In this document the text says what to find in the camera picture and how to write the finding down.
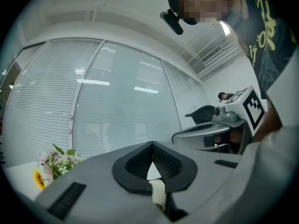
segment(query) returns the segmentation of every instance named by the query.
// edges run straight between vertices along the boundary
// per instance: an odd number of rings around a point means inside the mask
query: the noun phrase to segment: black slot
[[[85,188],[86,185],[73,182],[73,184],[52,204],[48,209],[48,212],[63,221]]]
[[[221,159],[216,160],[214,163],[219,164],[221,166],[228,167],[228,168],[236,168],[238,165],[237,162],[231,162],[231,161],[226,161],[226,160],[221,160]]]

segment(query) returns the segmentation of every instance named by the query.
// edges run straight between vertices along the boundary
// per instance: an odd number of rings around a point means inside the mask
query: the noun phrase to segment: glass wall
[[[71,107],[84,70],[100,42],[74,39],[47,43],[12,87],[5,123],[4,148],[8,167],[36,161],[53,148],[67,150]]]
[[[2,128],[6,104],[19,74],[27,65],[30,58],[37,52],[38,49],[40,49],[41,46],[42,45],[40,44],[23,49],[23,51],[18,55],[16,60],[11,64],[11,66],[9,68],[4,69],[4,71],[0,74],[3,75],[0,87],[0,165],[3,167],[6,166],[4,157],[4,147],[2,141]]]
[[[157,140],[181,130],[160,59],[106,42],[82,82],[73,147],[82,158]]]
[[[196,111],[204,105],[210,104],[206,92],[203,86],[189,75],[167,62],[164,62],[164,65],[177,105],[182,129],[194,126],[193,119],[185,117],[185,115]]]
[[[52,143],[83,159],[152,140],[171,143],[195,125],[185,115],[209,104],[201,84],[172,65],[91,39],[49,41],[10,87],[8,167],[35,161]]]

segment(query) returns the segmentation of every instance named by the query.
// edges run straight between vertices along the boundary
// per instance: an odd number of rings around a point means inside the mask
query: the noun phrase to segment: ceiling light
[[[113,52],[113,53],[116,52],[116,50],[112,50],[109,47],[103,47],[101,50],[107,50],[107,51],[110,51],[110,52]]]
[[[151,82],[151,83],[154,83],[154,84],[160,84],[160,83],[153,82],[153,81],[149,81],[149,80],[143,80],[143,81]]]
[[[76,74],[82,75],[84,73],[84,69],[75,69]]]
[[[161,70],[161,68],[159,68],[159,67],[156,67],[156,66],[154,66],[154,65],[151,65],[151,64],[148,64],[148,63],[145,63],[145,62],[139,62],[139,63],[141,63],[141,64],[145,64],[145,65],[149,65],[149,66],[152,66],[152,67],[155,67],[155,68],[157,68],[157,69],[160,69],[160,70]]]
[[[140,88],[140,87],[135,87],[134,90],[145,91],[145,92],[154,93],[154,94],[158,93],[158,91],[154,91],[154,90],[150,90],[150,89],[145,89],[145,88]]]
[[[99,81],[99,80],[86,80],[86,79],[77,79],[78,83],[85,83],[85,84],[101,84],[101,85],[110,85],[110,82],[106,81]]]
[[[220,24],[221,24],[221,26],[222,26],[222,29],[223,29],[223,31],[224,31],[224,34],[225,35],[228,35],[228,34],[230,34],[230,30],[229,30],[229,28],[228,28],[228,26],[224,23],[224,22],[220,22]]]

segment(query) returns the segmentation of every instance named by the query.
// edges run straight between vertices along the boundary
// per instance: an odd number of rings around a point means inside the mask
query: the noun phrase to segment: air vent
[[[48,209],[48,212],[63,221],[85,188],[86,185],[73,182],[73,184]]]
[[[221,165],[221,166],[228,167],[228,168],[236,168],[238,165],[237,162],[230,162],[230,161],[221,160],[221,159],[216,160],[214,163]]]
[[[216,47],[214,50],[212,50],[209,54],[207,54],[204,58],[201,59],[202,63],[207,63],[207,61],[209,61],[214,55],[216,55],[220,51],[222,51],[221,46]]]

